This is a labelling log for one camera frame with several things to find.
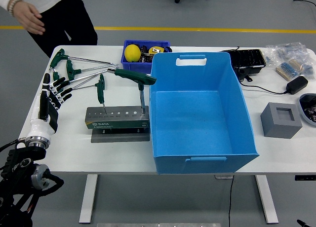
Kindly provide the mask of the person's right hand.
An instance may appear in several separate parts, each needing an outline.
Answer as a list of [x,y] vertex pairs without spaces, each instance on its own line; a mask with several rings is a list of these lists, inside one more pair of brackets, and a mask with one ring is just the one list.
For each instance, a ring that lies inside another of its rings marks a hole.
[[41,21],[41,14],[30,3],[19,1],[13,9],[14,17],[21,26],[29,33],[43,35],[45,32],[44,23]]

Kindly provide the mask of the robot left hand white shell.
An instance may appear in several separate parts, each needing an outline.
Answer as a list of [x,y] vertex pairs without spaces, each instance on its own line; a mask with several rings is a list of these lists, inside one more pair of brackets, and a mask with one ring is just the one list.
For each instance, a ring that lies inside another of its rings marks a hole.
[[49,140],[58,128],[58,110],[72,96],[73,89],[64,88],[70,84],[68,80],[61,77],[51,82],[50,79],[49,73],[43,77],[39,95],[33,105],[30,118],[31,130],[27,137],[44,137]]

